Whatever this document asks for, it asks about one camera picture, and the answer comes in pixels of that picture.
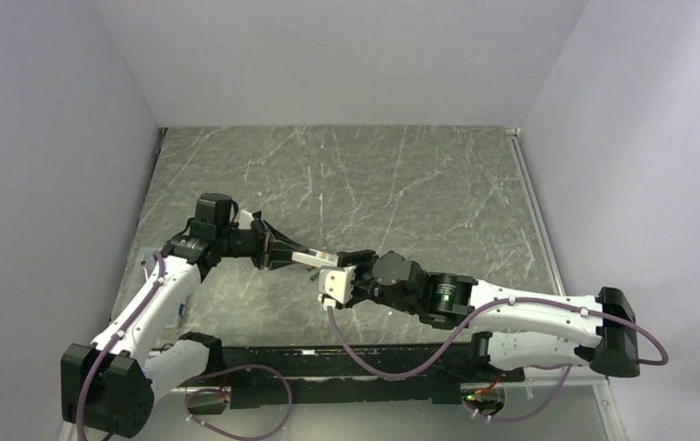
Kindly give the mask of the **white remote control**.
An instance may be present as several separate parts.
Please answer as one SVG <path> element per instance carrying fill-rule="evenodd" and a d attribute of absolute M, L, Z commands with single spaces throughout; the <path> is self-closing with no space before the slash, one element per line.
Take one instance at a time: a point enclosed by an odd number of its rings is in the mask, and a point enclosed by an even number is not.
<path fill-rule="evenodd" d="M 298 264 L 311 267 L 338 266 L 339 256 L 336 254 L 326 253 L 309 249 L 306 252 L 292 252 L 291 261 Z"/>

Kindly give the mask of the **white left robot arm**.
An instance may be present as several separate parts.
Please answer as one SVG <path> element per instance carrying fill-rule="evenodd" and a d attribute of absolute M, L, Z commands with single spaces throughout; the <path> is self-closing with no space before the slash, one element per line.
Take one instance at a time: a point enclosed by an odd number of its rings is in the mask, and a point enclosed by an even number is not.
<path fill-rule="evenodd" d="M 60 362 L 62 418 L 79 440 L 88 430 L 132 438 L 154 405 L 172 389 L 196 381 L 210 386 L 233 372 L 223 342 L 196 332 L 151 356 L 178 306 L 223 260 L 248 259 L 254 268 L 274 270 L 310 255 L 230 196 L 204 193 L 185 227 L 152 254 L 154 269 L 122 312 L 87 345 L 70 345 Z"/>

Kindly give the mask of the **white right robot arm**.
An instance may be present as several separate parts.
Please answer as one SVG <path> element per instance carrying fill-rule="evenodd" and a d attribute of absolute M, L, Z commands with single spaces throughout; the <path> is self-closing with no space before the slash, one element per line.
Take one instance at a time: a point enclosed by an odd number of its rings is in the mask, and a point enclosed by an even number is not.
<path fill-rule="evenodd" d="M 371 301 L 452 335 L 474 328 L 480 348 L 467 356 L 478 381 L 517 368 L 580 365 L 606 377 L 640 373 L 638 327 L 625 293 L 554 296 L 494 285 L 475 277 L 428 272 L 400 254 L 343 254 L 319 275 L 324 309 Z"/>

